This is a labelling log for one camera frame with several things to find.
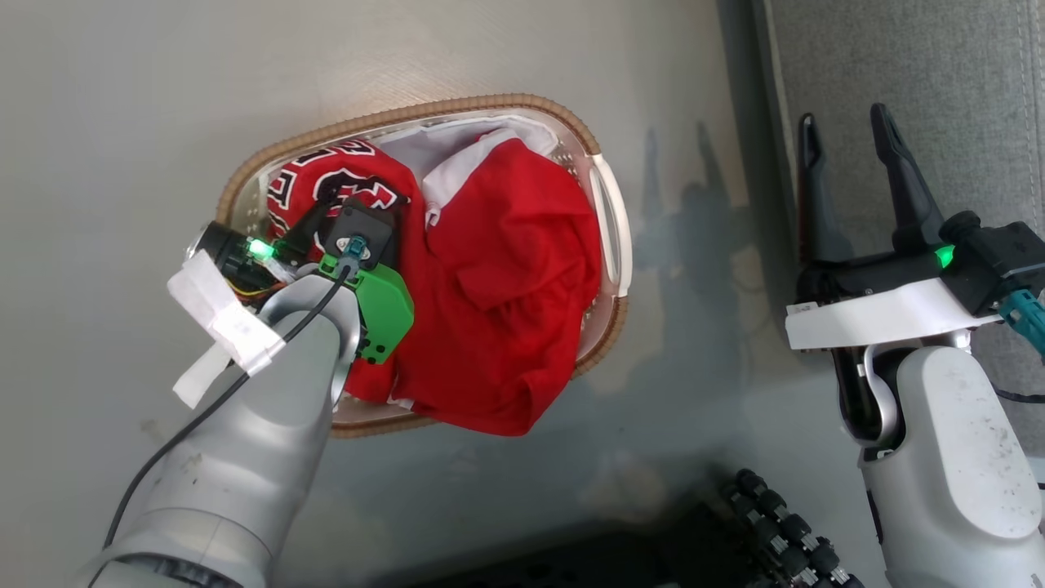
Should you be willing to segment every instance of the gray fabric upholstery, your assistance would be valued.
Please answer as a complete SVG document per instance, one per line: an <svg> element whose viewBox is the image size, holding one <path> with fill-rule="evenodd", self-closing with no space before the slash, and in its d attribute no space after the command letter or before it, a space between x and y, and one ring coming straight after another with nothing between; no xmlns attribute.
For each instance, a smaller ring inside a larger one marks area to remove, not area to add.
<svg viewBox="0 0 1045 588"><path fill-rule="evenodd" d="M1042 234L1037 0L762 0L759 7L790 168L793 125L812 112L839 220L858 254L888 250L893 228L868 122L876 101L889 107L945 217L972 209L986 225L1022 219ZM1045 394L1041 358L1008 328L978 331L974 353L997 386ZM1027 453L1045 455L1045 406L1002 404Z"/></svg>

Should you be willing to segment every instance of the teal cable connector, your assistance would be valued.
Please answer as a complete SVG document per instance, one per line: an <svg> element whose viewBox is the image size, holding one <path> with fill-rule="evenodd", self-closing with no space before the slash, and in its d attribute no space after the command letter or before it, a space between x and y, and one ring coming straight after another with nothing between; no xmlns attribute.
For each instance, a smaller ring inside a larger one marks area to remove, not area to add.
<svg viewBox="0 0 1045 588"><path fill-rule="evenodd" d="M1017 333L1045 357L1045 307L1027 289L1017 289L998 312Z"/></svg>

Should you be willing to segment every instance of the basket handle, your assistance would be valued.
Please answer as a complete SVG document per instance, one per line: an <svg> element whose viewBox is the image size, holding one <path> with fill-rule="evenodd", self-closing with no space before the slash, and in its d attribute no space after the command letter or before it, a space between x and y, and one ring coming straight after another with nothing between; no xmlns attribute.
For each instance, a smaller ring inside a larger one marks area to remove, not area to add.
<svg viewBox="0 0 1045 588"><path fill-rule="evenodd" d="M589 180L595 191L595 211L606 263L606 275L616 297L627 297L631 285L631 228L624 208L624 196L609 163L602 154L591 156Z"/></svg>

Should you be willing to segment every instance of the gray floor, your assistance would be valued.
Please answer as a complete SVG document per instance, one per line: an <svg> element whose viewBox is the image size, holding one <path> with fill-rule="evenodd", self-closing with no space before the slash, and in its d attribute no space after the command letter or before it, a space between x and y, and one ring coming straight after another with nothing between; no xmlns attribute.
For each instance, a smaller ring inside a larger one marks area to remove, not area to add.
<svg viewBox="0 0 1045 588"><path fill-rule="evenodd" d="M617 171L627 329L527 438L331 443L280 585L388 585L651 521L746 466L884 586L828 364L783 340L789 244L736 6L4 0L3 584L61 585L183 422L169 389L206 337L164 283L236 165L342 118L526 91L579 114Z"/></svg>

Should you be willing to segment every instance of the green led indicator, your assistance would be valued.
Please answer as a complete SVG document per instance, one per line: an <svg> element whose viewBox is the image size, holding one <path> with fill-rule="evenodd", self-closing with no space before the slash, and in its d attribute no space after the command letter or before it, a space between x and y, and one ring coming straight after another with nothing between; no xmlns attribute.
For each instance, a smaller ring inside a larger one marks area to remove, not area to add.
<svg viewBox="0 0 1045 588"><path fill-rule="evenodd" d="M269 259L272 259L273 255L276 254L276 249L272 244L256 238L251 239L250 244L248 244L248 249L250 250L251 255L254 255L254 258L259 261L268 261Z"/></svg>
<svg viewBox="0 0 1045 588"><path fill-rule="evenodd" d="M939 257L939 266L946 267L954 260L954 245L948 244L936 250L936 257Z"/></svg>

